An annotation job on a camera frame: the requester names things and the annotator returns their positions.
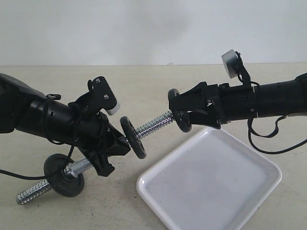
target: screw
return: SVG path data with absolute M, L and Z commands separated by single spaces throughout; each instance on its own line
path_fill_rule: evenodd
M 146 123 L 145 125 L 136 129 L 136 137 L 137 139 L 142 139 L 153 132 L 159 130 L 160 128 L 172 123 L 174 121 L 173 113 L 168 111 L 163 115 L 155 118 L 154 120 Z M 92 168 L 92 164 L 84 157 L 74 163 L 69 163 L 67 167 L 64 169 L 64 174 L 67 177 L 75 177 L 77 178 L 79 174 L 84 171 Z M 47 181 L 47 179 L 42 180 L 30 188 L 22 191 L 16 196 L 16 202 L 19 205 L 24 205 L 31 200 L 41 196 L 42 194 L 50 191 L 52 188 Z

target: white wall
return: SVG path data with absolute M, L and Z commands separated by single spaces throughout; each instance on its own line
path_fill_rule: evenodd
M 307 61 L 306 0 L 0 0 L 0 66 Z

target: beige table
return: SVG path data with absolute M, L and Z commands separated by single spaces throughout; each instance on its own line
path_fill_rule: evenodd
M 254 81 L 260 84 L 292 80 L 307 72 L 307 64 L 247 65 Z M 167 91 L 189 90 L 200 81 L 208 84 L 230 82 L 222 65 L 164 67 L 27 67 L 0 68 L 43 93 L 60 93 L 62 102 L 74 101 L 87 91 L 87 80 L 103 75 L 121 104 L 121 110 L 110 117 L 121 130 L 119 119 L 128 116 L 138 127 L 168 110 Z M 268 134 L 275 118 L 262 118 L 254 128 Z M 254 138 L 267 150 L 280 150 L 306 138 L 306 118 L 288 118 L 280 123 L 280 134 L 273 139 Z M 175 124 L 143 140 L 147 158 L 139 160 L 131 151 L 125 157 L 110 159 L 116 170 L 107 178 L 94 169 L 84 173 L 85 189 L 75 198 L 65 198 L 53 191 L 25 206 L 15 202 L 15 195 L 33 182 L 0 176 L 0 229 L 99 229 L 162 230 L 165 226 L 136 192 L 139 175 L 198 132 L 194 127 L 184 134 Z M 248 144 L 246 121 L 223 126 Z M 56 146 L 47 140 L 14 131 L 0 136 L 0 168 L 26 175 L 41 175 L 45 159 L 56 152 L 67 154 L 69 146 Z M 82 155 L 77 150 L 73 159 Z M 307 226 L 307 145 L 290 153 L 267 156 L 279 165 L 282 182 L 259 207 L 243 230 L 303 230 Z

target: white tray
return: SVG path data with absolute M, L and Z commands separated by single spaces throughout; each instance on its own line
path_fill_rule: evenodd
M 144 172 L 137 190 L 170 230 L 239 230 L 281 178 L 254 149 L 206 128 Z

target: white plastic tray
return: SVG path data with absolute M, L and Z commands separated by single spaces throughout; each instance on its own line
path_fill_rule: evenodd
M 254 149 L 206 128 L 144 172 L 137 190 L 170 230 L 239 230 L 281 178 Z

